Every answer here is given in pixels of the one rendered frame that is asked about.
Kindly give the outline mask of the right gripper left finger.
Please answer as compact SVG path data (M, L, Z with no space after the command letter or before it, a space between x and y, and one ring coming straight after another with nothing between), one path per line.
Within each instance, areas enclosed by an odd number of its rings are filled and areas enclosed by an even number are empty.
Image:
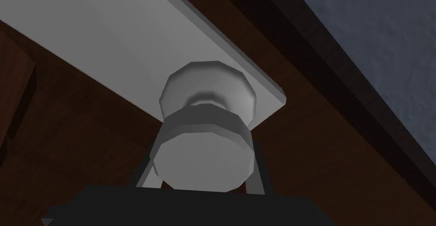
M132 174L132 187L160 189L162 186L163 180L157 175L153 159L151 158L154 141L155 138L150 143L147 153L143 156Z

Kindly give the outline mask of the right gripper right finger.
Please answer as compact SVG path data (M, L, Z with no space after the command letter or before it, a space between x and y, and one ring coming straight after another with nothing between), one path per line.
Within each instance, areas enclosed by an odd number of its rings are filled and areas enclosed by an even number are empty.
M274 195L274 189L271 184L265 158L262 155L260 145L257 141L253 141L253 149L255 153L255 162L253 173L245 181L246 193L257 195Z

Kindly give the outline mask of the grey round door knob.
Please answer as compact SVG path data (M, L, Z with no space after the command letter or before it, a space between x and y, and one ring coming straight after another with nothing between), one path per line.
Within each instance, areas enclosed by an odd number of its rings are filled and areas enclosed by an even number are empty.
M256 94L244 74L219 61L171 74L159 103L163 124L150 158L174 189L228 192L254 170L250 123Z

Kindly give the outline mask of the brown wooden door leaf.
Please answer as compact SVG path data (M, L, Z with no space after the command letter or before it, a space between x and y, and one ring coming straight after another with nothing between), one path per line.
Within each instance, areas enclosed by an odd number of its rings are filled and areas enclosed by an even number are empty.
M91 22L62 0L0 0L0 30L35 63L35 89L0 169L0 226L36 226L89 184L124 185L160 124L21 28L83 56ZM115 13L117 0L109 0ZM436 167L303 0L187 0L284 90L255 127L278 195L304 196L335 226L436 226ZM67 11L96 15L88 0Z

